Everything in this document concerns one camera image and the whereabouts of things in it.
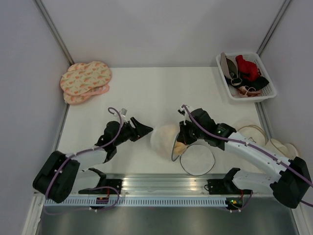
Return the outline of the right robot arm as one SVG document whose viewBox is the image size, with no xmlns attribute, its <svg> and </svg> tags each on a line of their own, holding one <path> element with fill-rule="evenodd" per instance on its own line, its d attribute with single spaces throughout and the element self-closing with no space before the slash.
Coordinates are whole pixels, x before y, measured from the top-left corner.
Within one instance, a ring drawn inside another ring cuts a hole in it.
<svg viewBox="0 0 313 235">
<path fill-rule="evenodd" d="M 249 190 L 272 194 L 282 205 L 295 209 L 313 186 L 306 162 L 296 156 L 290 159 L 266 150 L 245 138 L 235 128 L 216 123 L 202 108 L 191 109 L 182 105 L 178 112 L 184 116 L 179 123 L 177 141 L 187 146 L 203 140 L 211 147 L 217 147 L 250 162 L 262 173 L 246 172 L 232 168 L 223 178 L 223 187 L 228 193 Z"/>
</svg>

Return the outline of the white mesh laundry bag blue zipper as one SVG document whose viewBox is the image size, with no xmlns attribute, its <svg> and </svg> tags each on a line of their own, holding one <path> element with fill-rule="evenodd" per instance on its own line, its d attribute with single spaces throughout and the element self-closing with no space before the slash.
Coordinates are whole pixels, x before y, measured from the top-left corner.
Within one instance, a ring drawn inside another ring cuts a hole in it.
<svg viewBox="0 0 313 235">
<path fill-rule="evenodd" d="M 167 124 L 154 128 L 151 138 L 151 148 L 161 157 L 171 162 L 179 161 L 182 169 L 192 176 L 203 176 L 215 165 L 215 157 L 209 147 L 201 143 L 188 145 L 181 155 L 174 155 L 174 144 L 179 133 L 179 126 Z"/>
</svg>

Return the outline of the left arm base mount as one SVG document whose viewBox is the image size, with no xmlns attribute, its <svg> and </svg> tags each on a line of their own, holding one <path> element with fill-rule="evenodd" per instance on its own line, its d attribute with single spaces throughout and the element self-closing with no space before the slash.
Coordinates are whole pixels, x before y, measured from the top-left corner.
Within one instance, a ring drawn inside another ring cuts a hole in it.
<svg viewBox="0 0 313 235">
<path fill-rule="evenodd" d="M 86 188 L 78 191 L 79 194 L 90 195 L 117 195 L 121 193 L 123 180 L 105 179 L 97 184 L 95 188 Z"/>
</svg>

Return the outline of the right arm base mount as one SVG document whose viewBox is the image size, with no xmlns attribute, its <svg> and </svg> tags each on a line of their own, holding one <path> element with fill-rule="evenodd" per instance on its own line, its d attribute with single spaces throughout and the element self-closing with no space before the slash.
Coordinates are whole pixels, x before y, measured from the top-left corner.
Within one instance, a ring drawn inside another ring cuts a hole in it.
<svg viewBox="0 0 313 235">
<path fill-rule="evenodd" d="M 232 182 L 225 183 L 223 179 L 208 179 L 205 185 L 210 195 L 250 195 L 249 189 L 238 189 Z"/>
</svg>

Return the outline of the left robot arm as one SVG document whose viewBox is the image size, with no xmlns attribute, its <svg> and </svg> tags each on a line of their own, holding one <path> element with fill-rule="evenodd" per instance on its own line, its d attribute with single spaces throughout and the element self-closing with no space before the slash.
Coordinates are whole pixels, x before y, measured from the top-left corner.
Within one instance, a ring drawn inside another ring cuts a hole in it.
<svg viewBox="0 0 313 235">
<path fill-rule="evenodd" d="M 90 149 L 66 156 L 60 151 L 54 151 L 35 177 L 33 188 L 44 194 L 47 199 L 61 203 L 70 195 L 77 174 L 85 167 L 78 157 L 91 155 L 92 160 L 101 163 L 110 161 L 117 153 L 117 146 L 126 142 L 135 142 L 151 133 L 154 129 L 138 122 L 134 117 L 129 121 L 110 121 L 107 123 L 104 134 L 101 135 Z"/>
</svg>

